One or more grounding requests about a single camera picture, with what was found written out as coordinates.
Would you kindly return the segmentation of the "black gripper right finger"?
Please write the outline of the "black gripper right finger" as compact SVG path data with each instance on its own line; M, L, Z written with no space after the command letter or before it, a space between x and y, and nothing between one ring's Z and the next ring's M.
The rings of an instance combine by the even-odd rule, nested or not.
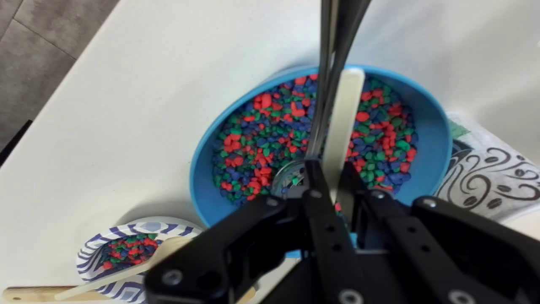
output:
M540 242L436 196L404 204L348 164L343 209L363 250L399 263L412 304L540 304Z

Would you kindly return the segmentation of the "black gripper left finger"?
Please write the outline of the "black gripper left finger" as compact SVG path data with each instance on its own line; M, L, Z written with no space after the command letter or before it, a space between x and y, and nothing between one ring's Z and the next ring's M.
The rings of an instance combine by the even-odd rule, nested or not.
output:
M259 196L159 262L146 275L149 304L233 304L260 277L301 250L316 299L357 297L355 248L335 213L318 160L306 162L309 187L299 198Z

